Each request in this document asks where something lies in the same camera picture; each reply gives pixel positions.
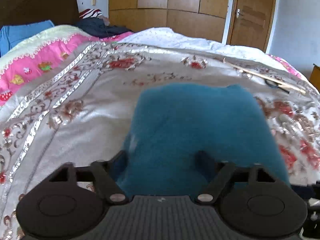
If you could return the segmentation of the teal fleece cloth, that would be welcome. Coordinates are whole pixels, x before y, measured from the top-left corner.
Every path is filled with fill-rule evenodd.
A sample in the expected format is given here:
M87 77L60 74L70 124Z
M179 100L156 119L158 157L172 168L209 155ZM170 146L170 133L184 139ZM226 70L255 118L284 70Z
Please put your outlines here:
M116 183L129 196L195 196L222 160L240 167L260 163L289 182L263 111L239 85L172 83L145 90L123 148L128 162Z

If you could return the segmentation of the floral satin bedspread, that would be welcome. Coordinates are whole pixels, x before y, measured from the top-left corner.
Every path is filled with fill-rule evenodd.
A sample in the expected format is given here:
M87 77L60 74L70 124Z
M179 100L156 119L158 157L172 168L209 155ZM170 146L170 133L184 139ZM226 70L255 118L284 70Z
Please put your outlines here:
M272 89L226 61L306 90ZM1 108L1 239L24 239L19 201L65 163L109 161L125 151L140 94L172 83L239 85L263 111L289 175L308 207L302 229L287 237L249 237L231 229L195 196L133 195L73 239L319 239L319 92L287 71L252 60L140 44L83 44Z

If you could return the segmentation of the long wooden stick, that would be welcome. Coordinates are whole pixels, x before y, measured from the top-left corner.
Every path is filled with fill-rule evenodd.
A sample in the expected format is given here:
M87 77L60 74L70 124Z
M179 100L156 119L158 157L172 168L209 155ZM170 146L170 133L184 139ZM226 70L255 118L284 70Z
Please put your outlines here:
M289 91L289 90L294 90L294 91L296 91L296 92L299 92L299 93L302 94L302 95L305 95L305 94L306 94L306 90L304 90L304 89L301 89L301 88L299 88L299 87L297 87L297 86L294 86L294 85L292 85L292 84L290 84L290 83L285 83L285 82L280 81L280 80L278 80L278 79L275 79L275 78L273 78L273 77L269 77L269 76L266 76L266 75L263 75L263 74L260 74L260 73L253 72L253 71L251 71L251 70L247 70L247 69L245 69L245 68L242 68L242 67L240 67L240 66L237 66L237 65L235 65L235 64L232 64L232 63L226 61L226 58L223 58L222 62L223 62L224 64L229 65L230 67L232 67L232 68L234 68L234 69L236 69L236 70L239 70L241 74L244 74L244 73L245 73L246 75L249 75L249 76L251 76L251 77L256 76L256 77L261 78L261 79L263 79L263 80L265 80L265 79L271 80L271 81L273 81L273 82L276 82L276 83L280 84L281 87L287 89L288 91Z

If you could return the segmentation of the pink cartoon quilt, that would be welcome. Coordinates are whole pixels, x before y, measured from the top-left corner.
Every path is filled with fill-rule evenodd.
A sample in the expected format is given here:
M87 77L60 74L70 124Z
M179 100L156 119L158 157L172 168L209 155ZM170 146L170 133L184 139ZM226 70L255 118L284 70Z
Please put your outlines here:
M56 68L82 43L117 42L130 35L129 30L98 38L71 25L44 30L16 45L1 57L1 105L23 85Z

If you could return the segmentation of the dark navy garment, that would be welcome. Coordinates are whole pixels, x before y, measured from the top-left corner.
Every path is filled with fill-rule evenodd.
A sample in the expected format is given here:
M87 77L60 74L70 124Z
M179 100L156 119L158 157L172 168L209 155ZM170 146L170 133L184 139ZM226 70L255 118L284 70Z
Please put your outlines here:
M126 27L116 25L106 25L103 19L100 18L84 18L76 22L76 27L88 33L91 36L98 38L106 38L124 33L131 33Z

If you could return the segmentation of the blue pillow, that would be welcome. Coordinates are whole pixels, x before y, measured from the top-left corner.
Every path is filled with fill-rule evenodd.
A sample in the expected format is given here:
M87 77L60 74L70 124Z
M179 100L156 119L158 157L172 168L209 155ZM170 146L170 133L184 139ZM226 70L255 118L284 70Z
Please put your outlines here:
M54 26L51 20L24 25L3 26L0 33L1 56L5 55L18 43Z

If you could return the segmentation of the wooden door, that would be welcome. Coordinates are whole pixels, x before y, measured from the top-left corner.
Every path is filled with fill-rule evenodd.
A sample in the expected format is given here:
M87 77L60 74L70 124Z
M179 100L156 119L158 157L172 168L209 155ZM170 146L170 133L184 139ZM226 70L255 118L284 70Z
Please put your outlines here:
M276 0L233 0L227 44L266 51ZM243 14L236 18L235 12Z

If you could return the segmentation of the white dotted sheet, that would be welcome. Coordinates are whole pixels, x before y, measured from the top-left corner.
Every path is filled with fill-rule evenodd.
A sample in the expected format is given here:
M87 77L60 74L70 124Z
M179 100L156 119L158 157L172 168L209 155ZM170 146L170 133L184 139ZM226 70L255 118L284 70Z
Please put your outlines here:
M271 58L257 48L224 45L220 42L207 40L205 38L188 37L176 33L167 27L146 29L122 39L121 42L162 48L205 51L223 56L259 62L264 62Z

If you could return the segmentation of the red white striped garment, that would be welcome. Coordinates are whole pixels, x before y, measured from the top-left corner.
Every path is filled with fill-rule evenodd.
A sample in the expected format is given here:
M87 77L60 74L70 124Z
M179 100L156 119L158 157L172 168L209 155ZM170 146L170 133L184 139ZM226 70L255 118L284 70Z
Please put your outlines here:
M79 18L80 19L97 18L102 15L103 15L103 13L100 9L85 9L84 11L79 13Z

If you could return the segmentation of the wooden wardrobe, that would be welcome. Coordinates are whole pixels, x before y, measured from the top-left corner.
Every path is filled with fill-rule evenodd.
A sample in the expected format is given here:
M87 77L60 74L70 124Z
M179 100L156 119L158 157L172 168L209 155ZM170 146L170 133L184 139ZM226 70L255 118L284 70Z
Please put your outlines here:
M134 32L169 27L190 37L222 42L228 0L109 0L109 19Z

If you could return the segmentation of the dark wooden headboard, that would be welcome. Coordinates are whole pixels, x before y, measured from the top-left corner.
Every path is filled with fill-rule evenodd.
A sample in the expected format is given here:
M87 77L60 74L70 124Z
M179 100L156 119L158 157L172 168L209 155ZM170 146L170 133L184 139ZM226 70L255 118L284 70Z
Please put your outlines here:
M1 26L51 20L72 25L79 20L76 0L1 0Z

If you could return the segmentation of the black handled scissors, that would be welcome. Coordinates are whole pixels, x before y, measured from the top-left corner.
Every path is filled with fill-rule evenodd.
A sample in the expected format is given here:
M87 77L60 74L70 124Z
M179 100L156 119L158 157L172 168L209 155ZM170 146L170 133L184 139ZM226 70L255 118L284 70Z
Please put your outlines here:
M276 82L273 82L273 81L267 80L267 79L265 79L264 81L265 81L265 84L266 84L268 87L272 88L272 89L282 90L282 91L283 91L284 93L286 93L286 94L289 94L289 93L290 93L287 89L281 87L280 84L278 84L278 83L276 83Z

